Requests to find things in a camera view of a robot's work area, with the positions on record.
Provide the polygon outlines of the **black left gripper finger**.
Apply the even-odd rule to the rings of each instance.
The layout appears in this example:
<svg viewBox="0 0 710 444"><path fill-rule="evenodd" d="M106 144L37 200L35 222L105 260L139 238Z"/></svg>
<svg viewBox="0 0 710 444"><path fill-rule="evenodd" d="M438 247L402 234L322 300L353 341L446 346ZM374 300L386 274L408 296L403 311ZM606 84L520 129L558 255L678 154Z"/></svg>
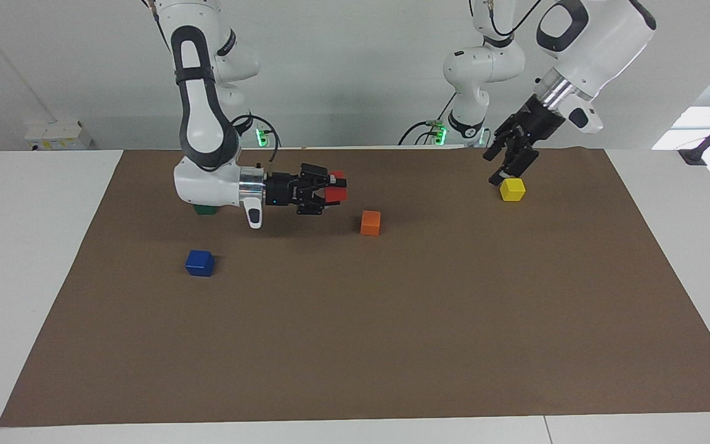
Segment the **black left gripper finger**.
<svg viewBox="0 0 710 444"><path fill-rule="evenodd" d="M494 160L499 152L505 151L504 163L512 163L518 155L520 142L520 124L515 119L507 119L496 129L495 140L483 154L487 161Z"/></svg>
<svg viewBox="0 0 710 444"><path fill-rule="evenodd" d="M540 152L529 144L507 149L504 162L488 182L493 186L500 186L506 179L519 179L539 155Z"/></svg>

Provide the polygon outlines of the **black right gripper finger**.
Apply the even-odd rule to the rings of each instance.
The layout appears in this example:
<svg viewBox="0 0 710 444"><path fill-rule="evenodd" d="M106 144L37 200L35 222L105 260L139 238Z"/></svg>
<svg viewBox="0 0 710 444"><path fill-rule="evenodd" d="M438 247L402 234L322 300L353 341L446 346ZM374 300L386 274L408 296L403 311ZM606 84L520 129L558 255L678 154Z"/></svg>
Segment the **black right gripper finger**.
<svg viewBox="0 0 710 444"><path fill-rule="evenodd" d="M298 194L299 215L321 215L325 208L340 204L341 202L335 205L327 205L324 199L324 192Z"/></svg>
<svg viewBox="0 0 710 444"><path fill-rule="evenodd" d="M327 187L347 188L347 180L343 175L336 175L328 169L316 164L302 163L300 166L301 179L309 183L312 189L323 189Z"/></svg>

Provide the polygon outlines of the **red cube block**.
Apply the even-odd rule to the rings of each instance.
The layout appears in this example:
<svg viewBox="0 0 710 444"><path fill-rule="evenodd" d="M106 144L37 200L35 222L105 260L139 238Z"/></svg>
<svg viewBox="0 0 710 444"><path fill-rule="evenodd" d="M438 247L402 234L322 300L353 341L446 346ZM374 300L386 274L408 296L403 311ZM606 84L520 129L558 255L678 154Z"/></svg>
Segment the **red cube block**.
<svg viewBox="0 0 710 444"><path fill-rule="evenodd" d="M332 182L324 189L324 199L327 205L335 205L347 199L346 175L343 171L331 171Z"/></svg>

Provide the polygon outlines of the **yellow cube block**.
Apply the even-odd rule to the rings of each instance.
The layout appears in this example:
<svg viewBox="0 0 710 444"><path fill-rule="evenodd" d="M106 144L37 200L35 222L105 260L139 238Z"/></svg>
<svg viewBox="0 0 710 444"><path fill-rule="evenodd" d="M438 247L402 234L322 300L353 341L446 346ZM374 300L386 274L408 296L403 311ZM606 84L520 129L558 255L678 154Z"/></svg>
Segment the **yellow cube block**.
<svg viewBox="0 0 710 444"><path fill-rule="evenodd" d="M499 191L504 202L520 202L526 193L524 182L520 178L502 180Z"/></svg>

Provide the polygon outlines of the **blue cube block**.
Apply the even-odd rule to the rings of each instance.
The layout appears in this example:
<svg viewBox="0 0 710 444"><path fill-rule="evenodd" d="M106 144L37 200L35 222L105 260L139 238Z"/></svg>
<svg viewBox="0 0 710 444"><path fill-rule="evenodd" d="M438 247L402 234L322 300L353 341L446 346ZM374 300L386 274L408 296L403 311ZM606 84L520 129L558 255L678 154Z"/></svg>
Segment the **blue cube block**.
<svg viewBox="0 0 710 444"><path fill-rule="evenodd" d="M215 258L207 250L190 250L185 268L191 276L212 276L214 273Z"/></svg>

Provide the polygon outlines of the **brown table mat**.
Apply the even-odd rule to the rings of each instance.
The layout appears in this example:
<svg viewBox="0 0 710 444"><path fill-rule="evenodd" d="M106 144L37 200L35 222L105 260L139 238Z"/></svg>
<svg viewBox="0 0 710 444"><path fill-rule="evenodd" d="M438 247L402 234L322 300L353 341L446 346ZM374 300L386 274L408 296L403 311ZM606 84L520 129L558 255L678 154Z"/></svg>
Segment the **brown table mat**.
<svg viewBox="0 0 710 444"><path fill-rule="evenodd" d="M474 150L286 151L349 199L259 230L183 204L180 157L122 155L0 426L710 411L710 332L601 150L515 204Z"/></svg>

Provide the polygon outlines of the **white wall box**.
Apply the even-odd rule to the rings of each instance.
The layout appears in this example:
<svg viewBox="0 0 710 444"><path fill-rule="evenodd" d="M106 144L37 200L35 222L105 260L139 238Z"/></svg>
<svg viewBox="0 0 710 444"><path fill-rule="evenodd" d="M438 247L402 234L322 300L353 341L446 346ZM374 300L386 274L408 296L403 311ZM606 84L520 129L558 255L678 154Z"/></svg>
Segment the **white wall box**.
<svg viewBox="0 0 710 444"><path fill-rule="evenodd" d="M28 126L23 140L31 150L88 150L93 145L90 132L78 120Z"/></svg>

